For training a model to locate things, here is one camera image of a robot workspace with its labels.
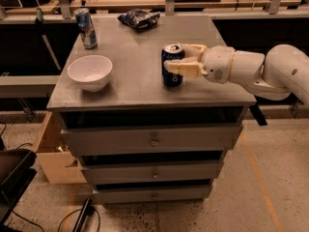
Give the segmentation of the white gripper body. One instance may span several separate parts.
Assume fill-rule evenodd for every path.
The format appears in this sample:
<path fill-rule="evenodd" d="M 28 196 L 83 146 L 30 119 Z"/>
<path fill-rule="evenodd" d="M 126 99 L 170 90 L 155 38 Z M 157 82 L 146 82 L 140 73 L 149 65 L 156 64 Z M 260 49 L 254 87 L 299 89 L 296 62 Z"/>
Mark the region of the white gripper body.
<path fill-rule="evenodd" d="M 210 82 L 227 83 L 235 52 L 232 47 L 225 45 L 207 49 L 203 56 L 202 76 Z"/>

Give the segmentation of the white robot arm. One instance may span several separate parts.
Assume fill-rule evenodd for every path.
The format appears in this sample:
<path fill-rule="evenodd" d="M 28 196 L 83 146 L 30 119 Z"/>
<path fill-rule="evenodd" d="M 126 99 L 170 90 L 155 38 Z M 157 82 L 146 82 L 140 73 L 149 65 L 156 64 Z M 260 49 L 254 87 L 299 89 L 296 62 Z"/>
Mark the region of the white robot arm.
<path fill-rule="evenodd" d="M 289 44 L 268 53 L 236 50 L 230 46 L 185 44 L 185 57 L 166 60 L 168 72 L 185 77 L 204 77 L 210 82 L 231 82 L 267 100 L 281 101 L 290 94 L 309 107 L 309 56 Z"/>

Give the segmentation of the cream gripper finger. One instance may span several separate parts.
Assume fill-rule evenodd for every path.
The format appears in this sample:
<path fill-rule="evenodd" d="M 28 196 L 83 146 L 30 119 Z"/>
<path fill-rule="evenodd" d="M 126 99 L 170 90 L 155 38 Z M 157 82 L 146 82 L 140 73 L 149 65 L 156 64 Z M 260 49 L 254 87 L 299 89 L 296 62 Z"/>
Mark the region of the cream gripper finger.
<path fill-rule="evenodd" d="M 207 47 L 204 44 L 188 44 L 183 45 L 184 60 L 187 62 L 201 62 Z"/>
<path fill-rule="evenodd" d="M 196 61 L 187 62 L 184 59 L 166 60 L 163 66 L 169 73 L 179 74 L 189 78 L 197 78 L 209 74 L 204 64 Z"/>

